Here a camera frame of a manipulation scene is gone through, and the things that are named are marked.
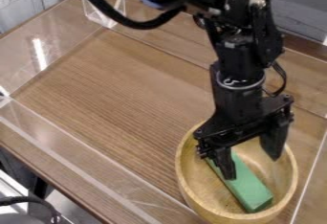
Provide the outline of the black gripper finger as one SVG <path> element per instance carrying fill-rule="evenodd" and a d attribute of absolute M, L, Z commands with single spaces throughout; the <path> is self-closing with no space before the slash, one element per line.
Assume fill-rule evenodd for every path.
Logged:
<path fill-rule="evenodd" d="M 266 120 L 262 122 L 258 142 L 261 149 L 273 161 L 277 161 L 282 154 L 288 127 L 289 122 L 284 120 Z"/>
<path fill-rule="evenodd" d="M 224 147 L 214 150 L 213 162 L 220 168 L 225 180 L 236 179 L 236 167 L 230 157 L 230 148 Z"/>

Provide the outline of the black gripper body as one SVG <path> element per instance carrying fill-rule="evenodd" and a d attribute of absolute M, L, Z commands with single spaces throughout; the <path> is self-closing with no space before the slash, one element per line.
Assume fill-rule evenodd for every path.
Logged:
<path fill-rule="evenodd" d="M 248 78 L 226 75 L 218 63 L 209 67 L 209 81 L 214 103 L 213 114 L 193 131 L 196 152 L 213 160 L 214 150 L 240 145 L 258 138 L 262 122 L 284 120 L 292 123 L 289 107 L 293 99 L 282 94 L 262 96 L 262 70 Z"/>

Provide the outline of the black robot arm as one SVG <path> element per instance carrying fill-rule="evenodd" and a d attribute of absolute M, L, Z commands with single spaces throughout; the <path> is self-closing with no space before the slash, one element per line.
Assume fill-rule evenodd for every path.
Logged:
<path fill-rule="evenodd" d="M 158 10 L 181 8 L 204 28 L 217 60 L 209 66 L 214 113 L 193 132 L 196 152 L 218 167 L 222 178 L 236 178 L 230 148 L 257 138 L 268 156 L 282 153 L 293 120 L 293 98 L 264 87 L 266 68 L 285 75 L 277 57 L 282 35 L 276 28 L 270 0 L 141 0 Z"/>

